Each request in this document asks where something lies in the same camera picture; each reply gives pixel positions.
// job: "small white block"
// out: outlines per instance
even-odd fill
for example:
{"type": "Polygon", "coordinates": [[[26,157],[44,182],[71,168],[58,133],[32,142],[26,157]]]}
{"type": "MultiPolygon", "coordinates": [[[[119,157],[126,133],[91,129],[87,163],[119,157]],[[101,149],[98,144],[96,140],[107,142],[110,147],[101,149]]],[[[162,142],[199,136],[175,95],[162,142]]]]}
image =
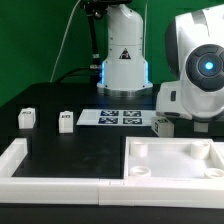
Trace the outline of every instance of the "small white block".
{"type": "Polygon", "coordinates": [[[174,124],[165,117],[152,117],[152,130],[159,137],[173,137],[174,124]]]}
{"type": "Polygon", "coordinates": [[[59,116],[59,133],[73,133],[73,112],[61,112],[59,116]]]}
{"type": "Polygon", "coordinates": [[[19,116],[19,129],[33,128],[36,121],[35,108],[22,109],[19,116]]]}

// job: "white plastic tray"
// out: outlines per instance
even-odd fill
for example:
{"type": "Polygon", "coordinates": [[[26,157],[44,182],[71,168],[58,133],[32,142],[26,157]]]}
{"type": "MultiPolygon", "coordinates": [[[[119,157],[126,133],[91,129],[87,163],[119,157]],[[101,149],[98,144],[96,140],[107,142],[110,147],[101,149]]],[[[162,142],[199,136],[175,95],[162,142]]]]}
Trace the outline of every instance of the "white plastic tray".
{"type": "Polygon", "coordinates": [[[169,138],[128,138],[126,143],[125,176],[131,176],[133,167],[147,167],[151,177],[204,178],[208,168],[224,169],[224,160],[212,140],[169,139],[169,138]],[[210,145],[207,159],[191,156],[191,144],[206,142],[210,145]],[[148,155],[139,158],[130,155],[135,144],[148,146],[148,155]]]}
{"type": "Polygon", "coordinates": [[[224,143],[210,143],[207,160],[195,160],[189,146],[198,139],[126,138],[124,179],[11,177],[27,154],[16,139],[0,157],[0,203],[175,206],[224,209],[224,179],[204,178],[207,168],[223,169],[224,143]],[[133,142],[147,144],[148,155],[132,158],[133,142]],[[132,176],[132,166],[149,166],[151,176],[132,176]]]}

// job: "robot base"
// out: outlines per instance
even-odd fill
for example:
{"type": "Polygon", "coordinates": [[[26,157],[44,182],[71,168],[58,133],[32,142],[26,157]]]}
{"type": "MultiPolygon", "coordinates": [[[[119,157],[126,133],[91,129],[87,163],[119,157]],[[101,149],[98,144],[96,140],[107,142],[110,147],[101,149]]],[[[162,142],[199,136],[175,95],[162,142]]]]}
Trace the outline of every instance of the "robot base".
{"type": "Polygon", "coordinates": [[[142,95],[151,95],[152,88],[153,88],[153,84],[149,83],[143,89],[121,91],[121,90],[108,89],[102,84],[99,84],[99,83],[97,84],[98,93],[108,95],[108,96],[114,96],[114,97],[137,97],[142,95]]]}

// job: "black tabletop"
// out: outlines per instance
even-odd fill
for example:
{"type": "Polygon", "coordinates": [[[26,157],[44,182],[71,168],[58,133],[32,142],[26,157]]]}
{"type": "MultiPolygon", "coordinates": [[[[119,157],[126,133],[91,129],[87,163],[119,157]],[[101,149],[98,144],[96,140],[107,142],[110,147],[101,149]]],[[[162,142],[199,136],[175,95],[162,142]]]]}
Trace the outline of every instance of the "black tabletop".
{"type": "MultiPolygon", "coordinates": [[[[32,85],[0,108],[0,152],[16,137],[28,139],[28,155],[14,173],[14,177],[120,179],[123,177],[125,137],[155,137],[151,128],[75,125],[72,134],[59,134],[59,113],[73,111],[76,124],[83,109],[155,110],[157,91],[156,87],[154,95],[151,96],[116,98],[100,95],[95,87],[88,84],[32,85]],[[18,128],[18,115],[21,109],[28,107],[36,109],[37,120],[33,129],[22,130],[18,128]]],[[[208,133],[195,133],[193,121],[172,122],[175,124],[175,137],[223,140],[224,128],[220,122],[211,122],[208,133]]],[[[0,205],[3,220],[16,223],[16,217],[11,217],[10,212],[17,216],[24,215],[20,220],[32,220],[32,223],[39,223],[41,217],[45,216],[48,216],[47,223],[59,223],[59,220],[63,220],[60,223],[224,222],[223,210],[214,209],[0,205]],[[32,211],[33,215],[27,215],[27,211],[32,211]]]]}

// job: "white plastic part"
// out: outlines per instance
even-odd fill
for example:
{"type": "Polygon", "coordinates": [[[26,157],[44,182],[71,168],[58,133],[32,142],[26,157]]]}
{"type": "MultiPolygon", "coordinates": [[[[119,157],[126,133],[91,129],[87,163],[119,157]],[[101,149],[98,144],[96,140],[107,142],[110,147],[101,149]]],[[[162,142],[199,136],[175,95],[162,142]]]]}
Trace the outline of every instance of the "white plastic part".
{"type": "Polygon", "coordinates": [[[61,112],[59,116],[59,133],[73,133],[73,112],[61,112]]]}
{"type": "Polygon", "coordinates": [[[177,117],[192,119],[192,115],[183,107],[181,102],[180,81],[162,83],[160,92],[157,95],[156,115],[163,117],[177,117]],[[176,100],[171,101],[171,93],[176,92],[176,100]]]}
{"type": "Polygon", "coordinates": [[[191,144],[191,156],[195,159],[207,159],[209,151],[210,143],[208,141],[195,141],[191,144]]]}
{"type": "Polygon", "coordinates": [[[144,177],[150,177],[151,176],[151,170],[146,166],[134,166],[131,167],[129,171],[130,176],[144,176],[144,177]]]}
{"type": "Polygon", "coordinates": [[[148,63],[142,55],[141,16],[123,4],[109,7],[108,32],[108,57],[103,62],[103,77],[98,88],[109,92],[152,88],[148,80],[148,63]]]}
{"type": "Polygon", "coordinates": [[[0,156],[0,177],[11,177],[26,155],[26,139],[15,139],[0,156]]]}
{"type": "Polygon", "coordinates": [[[209,179],[222,179],[224,181],[224,170],[209,168],[205,170],[205,178],[209,179]]]}
{"type": "Polygon", "coordinates": [[[165,117],[152,117],[152,130],[159,137],[170,137],[174,136],[174,124],[165,117]]]}
{"type": "Polygon", "coordinates": [[[19,129],[31,129],[36,121],[35,108],[22,109],[19,116],[19,129]]]}
{"type": "MultiPolygon", "coordinates": [[[[210,165],[223,166],[224,161],[216,143],[207,141],[211,143],[210,165]]],[[[113,185],[100,180],[100,205],[224,208],[224,181],[204,178],[208,164],[205,160],[191,158],[190,146],[193,142],[195,139],[128,137],[125,179],[122,183],[113,185]],[[130,159],[134,158],[130,157],[129,150],[133,141],[149,144],[148,158],[156,154],[150,160],[151,177],[130,176],[129,169],[133,165],[130,164],[130,159]]],[[[138,159],[139,166],[146,164],[149,164],[146,158],[138,159]]]]}
{"type": "Polygon", "coordinates": [[[131,144],[130,155],[134,157],[144,158],[148,155],[148,144],[134,141],[131,144]]]}
{"type": "MultiPolygon", "coordinates": [[[[209,160],[195,160],[190,156],[190,146],[195,139],[127,137],[124,179],[1,177],[0,203],[223,209],[224,179],[204,178],[204,172],[209,167],[224,170],[224,157],[220,151],[224,144],[207,141],[211,144],[209,160],[212,164],[207,163],[209,160]],[[135,141],[149,145],[146,158],[130,156],[130,145],[135,141]],[[130,176],[129,171],[135,166],[130,164],[130,159],[138,160],[140,167],[150,167],[151,176],[130,176]],[[150,166],[147,165],[148,159],[152,159],[150,166]]],[[[136,173],[141,174],[142,171],[144,170],[138,170],[136,173]]]]}

